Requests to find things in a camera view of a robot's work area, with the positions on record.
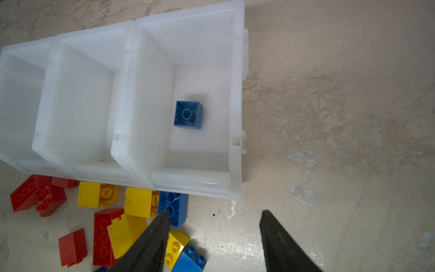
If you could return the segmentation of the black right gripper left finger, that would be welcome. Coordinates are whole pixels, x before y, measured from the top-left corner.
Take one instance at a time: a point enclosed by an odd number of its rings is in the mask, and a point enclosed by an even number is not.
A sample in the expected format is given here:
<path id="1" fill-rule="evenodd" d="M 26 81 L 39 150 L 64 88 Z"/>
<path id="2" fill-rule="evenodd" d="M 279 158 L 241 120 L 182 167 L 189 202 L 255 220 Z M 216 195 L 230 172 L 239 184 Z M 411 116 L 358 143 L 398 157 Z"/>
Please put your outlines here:
<path id="1" fill-rule="evenodd" d="M 161 272 L 164 266 L 170 226 L 169 213 L 162 211 L 109 271 Z"/>

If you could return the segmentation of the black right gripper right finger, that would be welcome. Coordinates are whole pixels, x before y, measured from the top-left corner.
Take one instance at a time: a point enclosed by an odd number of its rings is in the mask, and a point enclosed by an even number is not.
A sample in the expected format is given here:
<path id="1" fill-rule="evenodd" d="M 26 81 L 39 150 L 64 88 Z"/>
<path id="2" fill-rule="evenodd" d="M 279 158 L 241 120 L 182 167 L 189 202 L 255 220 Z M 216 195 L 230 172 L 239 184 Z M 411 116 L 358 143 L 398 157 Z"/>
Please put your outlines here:
<path id="1" fill-rule="evenodd" d="M 259 223 L 268 272 L 320 272 L 321 269 L 299 247 L 269 210 Z"/>

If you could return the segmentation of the long red lego brick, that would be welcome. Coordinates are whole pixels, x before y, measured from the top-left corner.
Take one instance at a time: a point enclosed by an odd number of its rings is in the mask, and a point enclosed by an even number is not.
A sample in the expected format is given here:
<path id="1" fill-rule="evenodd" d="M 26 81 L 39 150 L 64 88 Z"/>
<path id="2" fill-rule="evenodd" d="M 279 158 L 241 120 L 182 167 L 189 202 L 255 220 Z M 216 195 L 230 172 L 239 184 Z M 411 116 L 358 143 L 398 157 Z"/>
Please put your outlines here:
<path id="1" fill-rule="evenodd" d="M 50 176 L 31 175 L 10 195 L 13 212 L 27 210 L 35 205 L 35 194 L 50 184 L 51 180 Z"/>

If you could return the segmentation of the blue square lego brick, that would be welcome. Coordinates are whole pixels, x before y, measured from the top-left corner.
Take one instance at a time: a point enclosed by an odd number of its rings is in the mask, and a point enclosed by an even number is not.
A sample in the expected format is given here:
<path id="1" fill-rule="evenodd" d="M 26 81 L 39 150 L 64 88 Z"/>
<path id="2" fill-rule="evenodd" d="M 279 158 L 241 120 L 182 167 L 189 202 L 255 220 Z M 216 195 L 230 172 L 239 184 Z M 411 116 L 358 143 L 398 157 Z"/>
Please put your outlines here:
<path id="1" fill-rule="evenodd" d="M 174 126 L 184 129 L 200 130 L 202 126 L 203 105 L 200 102 L 176 102 Z"/>

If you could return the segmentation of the yellow studded lego brick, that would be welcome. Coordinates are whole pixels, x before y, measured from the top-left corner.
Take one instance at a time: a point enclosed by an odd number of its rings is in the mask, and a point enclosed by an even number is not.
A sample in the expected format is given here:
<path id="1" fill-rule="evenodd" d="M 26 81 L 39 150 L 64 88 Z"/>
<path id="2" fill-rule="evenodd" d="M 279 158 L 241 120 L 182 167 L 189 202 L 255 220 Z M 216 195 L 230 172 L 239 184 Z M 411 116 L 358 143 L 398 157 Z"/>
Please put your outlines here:
<path id="1" fill-rule="evenodd" d="M 182 230 L 175 227 L 170 228 L 167 249 L 164 257 L 165 266 L 171 270 L 174 268 L 182 251 L 187 246 L 189 241 L 190 238 Z"/>

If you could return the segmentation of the blue two-stud lego brick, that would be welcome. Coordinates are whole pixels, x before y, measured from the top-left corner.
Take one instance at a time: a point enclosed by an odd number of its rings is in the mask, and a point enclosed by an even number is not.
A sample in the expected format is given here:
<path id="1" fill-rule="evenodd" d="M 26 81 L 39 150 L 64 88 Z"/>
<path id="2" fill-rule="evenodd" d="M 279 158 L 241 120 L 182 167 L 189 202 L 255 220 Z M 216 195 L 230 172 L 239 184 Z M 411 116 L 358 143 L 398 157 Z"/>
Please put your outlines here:
<path id="1" fill-rule="evenodd" d="M 188 195 L 172 192 L 160 192 L 158 213 L 166 210 L 169 213 L 171 227 L 180 228 L 186 221 Z"/>

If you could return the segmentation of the small red lego brick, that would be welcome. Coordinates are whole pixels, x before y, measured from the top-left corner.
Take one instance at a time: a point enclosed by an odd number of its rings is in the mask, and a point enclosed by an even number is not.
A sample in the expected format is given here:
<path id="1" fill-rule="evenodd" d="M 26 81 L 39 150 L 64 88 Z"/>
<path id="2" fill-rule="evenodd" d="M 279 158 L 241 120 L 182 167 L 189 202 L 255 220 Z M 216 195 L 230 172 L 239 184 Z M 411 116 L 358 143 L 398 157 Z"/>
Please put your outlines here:
<path id="1" fill-rule="evenodd" d="M 72 179 L 64 179 L 60 177 L 52 177 L 51 184 L 64 189 L 76 188 L 79 186 L 79 181 Z"/>

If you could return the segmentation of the white right plastic bin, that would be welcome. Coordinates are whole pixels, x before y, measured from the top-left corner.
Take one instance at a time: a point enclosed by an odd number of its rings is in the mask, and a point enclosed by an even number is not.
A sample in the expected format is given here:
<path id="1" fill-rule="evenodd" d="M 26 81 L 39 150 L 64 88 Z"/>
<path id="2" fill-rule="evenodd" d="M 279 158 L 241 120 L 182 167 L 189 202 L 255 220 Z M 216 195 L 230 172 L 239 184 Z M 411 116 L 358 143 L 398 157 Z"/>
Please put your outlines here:
<path id="1" fill-rule="evenodd" d="M 111 154 L 129 187 L 240 200 L 245 3 L 134 22 Z"/>

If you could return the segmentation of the white plastic bin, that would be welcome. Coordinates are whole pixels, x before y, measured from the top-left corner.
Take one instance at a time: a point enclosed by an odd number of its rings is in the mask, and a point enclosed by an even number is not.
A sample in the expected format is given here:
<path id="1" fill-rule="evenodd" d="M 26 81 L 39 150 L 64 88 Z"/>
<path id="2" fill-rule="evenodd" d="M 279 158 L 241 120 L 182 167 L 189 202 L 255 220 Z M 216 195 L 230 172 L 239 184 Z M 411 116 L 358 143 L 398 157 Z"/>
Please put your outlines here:
<path id="1" fill-rule="evenodd" d="M 64 177 L 32 150 L 54 42 L 48 37 L 1 49 L 1 160 L 23 173 Z"/>
<path id="2" fill-rule="evenodd" d="M 134 22 L 126 21 L 55 39 L 32 149 L 66 177 L 131 183 L 111 148 L 133 29 Z"/>
<path id="3" fill-rule="evenodd" d="M 129 187 L 240 200 L 245 3 L 134 22 L 111 154 Z"/>

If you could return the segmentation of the white middle plastic bin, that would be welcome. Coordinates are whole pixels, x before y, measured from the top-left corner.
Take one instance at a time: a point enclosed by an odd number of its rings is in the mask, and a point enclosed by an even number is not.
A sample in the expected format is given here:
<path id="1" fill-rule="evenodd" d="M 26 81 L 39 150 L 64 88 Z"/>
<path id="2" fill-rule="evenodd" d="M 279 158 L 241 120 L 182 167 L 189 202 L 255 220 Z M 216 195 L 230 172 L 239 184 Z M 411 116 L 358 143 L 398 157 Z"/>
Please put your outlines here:
<path id="1" fill-rule="evenodd" d="M 134 22 L 126 21 L 55 39 L 32 149 L 66 177 L 131 183 L 111 148 L 133 29 Z"/>

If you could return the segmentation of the white left plastic bin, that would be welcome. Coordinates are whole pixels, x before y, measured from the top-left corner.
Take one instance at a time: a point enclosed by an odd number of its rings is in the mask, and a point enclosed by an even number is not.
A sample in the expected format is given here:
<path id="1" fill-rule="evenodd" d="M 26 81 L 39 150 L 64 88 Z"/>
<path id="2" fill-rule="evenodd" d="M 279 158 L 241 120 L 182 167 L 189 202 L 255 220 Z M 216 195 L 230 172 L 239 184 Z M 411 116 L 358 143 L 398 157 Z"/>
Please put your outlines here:
<path id="1" fill-rule="evenodd" d="M 64 177 L 32 150 L 54 42 L 48 37 L 1 49 L 1 160 L 23 173 Z"/>

